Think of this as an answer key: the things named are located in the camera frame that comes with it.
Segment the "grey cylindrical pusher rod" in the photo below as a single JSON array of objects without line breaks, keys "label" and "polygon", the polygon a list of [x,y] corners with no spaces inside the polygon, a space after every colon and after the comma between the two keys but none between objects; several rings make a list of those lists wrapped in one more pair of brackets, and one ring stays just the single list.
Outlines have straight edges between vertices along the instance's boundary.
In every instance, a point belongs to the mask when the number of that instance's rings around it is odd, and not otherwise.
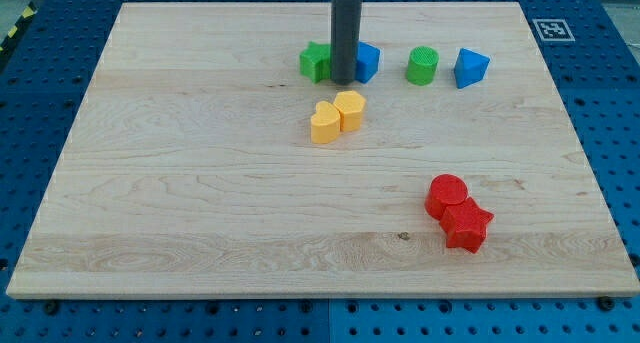
[{"label": "grey cylindrical pusher rod", "polygon": [[331,80],[355,80],[363,0],[331,0]]}]

